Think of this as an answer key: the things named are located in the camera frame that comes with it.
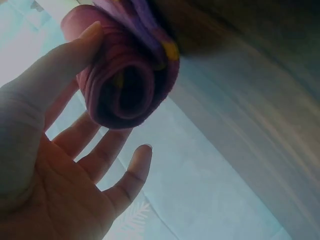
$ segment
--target fingernail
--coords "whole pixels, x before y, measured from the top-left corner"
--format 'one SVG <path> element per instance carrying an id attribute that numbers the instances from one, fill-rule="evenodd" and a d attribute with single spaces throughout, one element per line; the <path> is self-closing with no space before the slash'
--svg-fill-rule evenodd
<path id="1" fill-rule="evenodd" d="M 145 145 L 147 145 L 152 150 L 153 147 L 149 143 L 146 143 Z"/>
<path id="2" fill-rule="evenodd" d="M 93 24 L 87 27 L 86 30 L 81 33 L 79 39 L 85 40 L 86 42 L 93 42 L 95 38 L 100 34 L 101 23 L 95 21 Z"/>

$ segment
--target leaf pattern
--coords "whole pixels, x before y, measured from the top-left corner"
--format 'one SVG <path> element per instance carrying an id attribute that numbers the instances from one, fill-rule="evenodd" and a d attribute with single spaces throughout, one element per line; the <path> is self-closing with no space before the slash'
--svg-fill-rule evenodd
<path id="1" fill-rule="evenodd" d="M 143 240 L 150 204 L 132 204 L 113 223 L 104 240 Z"/>

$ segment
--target palm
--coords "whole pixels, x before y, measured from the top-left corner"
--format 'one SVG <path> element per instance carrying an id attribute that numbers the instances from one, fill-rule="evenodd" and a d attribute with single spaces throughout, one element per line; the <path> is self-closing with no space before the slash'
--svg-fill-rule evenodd
<path id="1" fill-rule="evenodd" d="M 17 216 L 26 221 L 19 232 L 32 233 L 29 239 L 102 239 L 114 206 L 63 150 L 42 139 L 32 196 Z"/>
<path id="2" fill-rule="evenodd" d="M 44 130 L 55 121 L 76 90 L 77 85 L 71 83 L 49 108 Z M 100 191 L 96 183 L 108 171 L 131 129 L 109 130 L 91 153 L 74 162 L 99 127 L 85 112 L 52 141 L 42 134 L 31 196 L 2 226 L 5 238 L 99 240 L 106 235 L 115 218 L 143 186 L 151 150 L 146 145 L 139 147 L 122 179 L 112 188 Z"/>

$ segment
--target rolled fabric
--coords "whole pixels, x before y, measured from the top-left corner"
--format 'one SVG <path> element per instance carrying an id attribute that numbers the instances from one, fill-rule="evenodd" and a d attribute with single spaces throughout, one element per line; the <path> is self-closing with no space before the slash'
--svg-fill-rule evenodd
<path id="1" fill-rule="evenodd" d="M 76 76 L 91 118 L 110 129 L 133 128 L 168 96 L 178 76 L 175 42 L 157 24 L 145 0 L 94 0 L 62 20 L 72 41 L 100 21 L 103 45 L 94 61 Z"/>

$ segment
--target purple fabric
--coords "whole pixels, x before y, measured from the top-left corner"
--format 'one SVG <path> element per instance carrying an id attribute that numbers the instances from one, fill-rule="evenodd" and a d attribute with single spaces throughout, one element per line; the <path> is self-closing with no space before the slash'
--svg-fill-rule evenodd
<path id="1" fill-rule="evenodd" d="M 133 128 L 167 97 L 179 71 L 175 42 L 157 24 L 145 0 L 93 0 L 62 20 L 72 41 L 100 21 L 104 42 L 76 76 L 91 118 L 110 129 Z"/>

